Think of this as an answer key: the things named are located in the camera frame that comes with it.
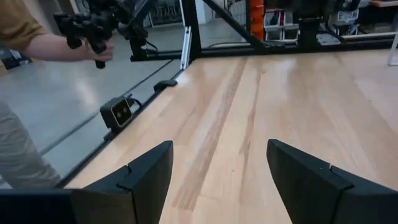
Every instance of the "hand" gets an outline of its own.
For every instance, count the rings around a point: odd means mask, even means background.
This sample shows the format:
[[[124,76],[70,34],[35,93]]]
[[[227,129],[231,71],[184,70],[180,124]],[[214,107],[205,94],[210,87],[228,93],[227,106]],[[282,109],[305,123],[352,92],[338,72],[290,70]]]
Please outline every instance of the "hand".
[[[86,47],[86,51],[88,53],[88,59],[89,60],[99,60],[102,62],[108,62],[108,61],[112,60],[114,45],[112,44],[111,41],[107,41],[105,44],[106,44],[106,50],[98,55],[93,51],[90,44],[86,40],[85,47]]]

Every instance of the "wooden tabletop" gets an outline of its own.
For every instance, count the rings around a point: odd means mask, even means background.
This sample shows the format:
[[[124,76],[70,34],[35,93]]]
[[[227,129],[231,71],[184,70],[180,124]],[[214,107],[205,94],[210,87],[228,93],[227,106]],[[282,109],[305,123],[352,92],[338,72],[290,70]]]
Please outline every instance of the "wooden tabletop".
[[[392,7],[392,6],[398,6],[398,1],[372,0],[371,5],[376,7]]]
[[[68,187],[171,139],[160,223],[291,223],[266,159],[276,138],[398,189],[398,89],[389,88],[398,86],[398,68],[386,66],[387,54],[198,59]]]

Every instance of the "khaki pants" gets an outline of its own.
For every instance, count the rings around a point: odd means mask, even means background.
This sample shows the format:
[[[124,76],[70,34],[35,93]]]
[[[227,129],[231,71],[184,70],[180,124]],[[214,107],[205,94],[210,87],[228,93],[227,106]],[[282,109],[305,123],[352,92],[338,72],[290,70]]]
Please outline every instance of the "khaki pants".
[[[19,118],[1,101],[0,175],[15,189],[54,187],[61,179],[41,157]]]

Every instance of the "concrete floor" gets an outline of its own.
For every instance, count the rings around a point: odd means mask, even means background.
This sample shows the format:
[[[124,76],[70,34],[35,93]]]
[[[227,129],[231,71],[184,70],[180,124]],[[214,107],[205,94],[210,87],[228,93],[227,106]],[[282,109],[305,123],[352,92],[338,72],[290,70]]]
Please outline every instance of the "concrete floor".
[[[159,50],[181,49],[182,24],[148,31],[148,41]],[[202,47],[237,41],[234,31],[222,20],[200,26],[200,35]],[[56,146],[54,142],[96,113],[112,97],[129,92],[132,86],[168,62],[131,63],[128,42],[119,35],[115,35],[113,41],[115,58],[103,70],[96,69],[94,62],[35,62],[0,77],[0,99],[20,117],[38,150],[63,177],[102,141],[108,130],[99,115]],[[154,84],[179,71],[179,63],[175,60],[167,64],[131,93],[145,101],[153,94]]]

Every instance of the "sleeve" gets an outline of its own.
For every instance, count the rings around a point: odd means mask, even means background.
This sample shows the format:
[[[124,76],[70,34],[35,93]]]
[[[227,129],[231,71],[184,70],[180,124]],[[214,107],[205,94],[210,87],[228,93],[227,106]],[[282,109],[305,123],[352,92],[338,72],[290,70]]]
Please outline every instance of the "sleeve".
[[[0,0],[0,44],[23,51],[46,30],[30,14],[23,0]]]

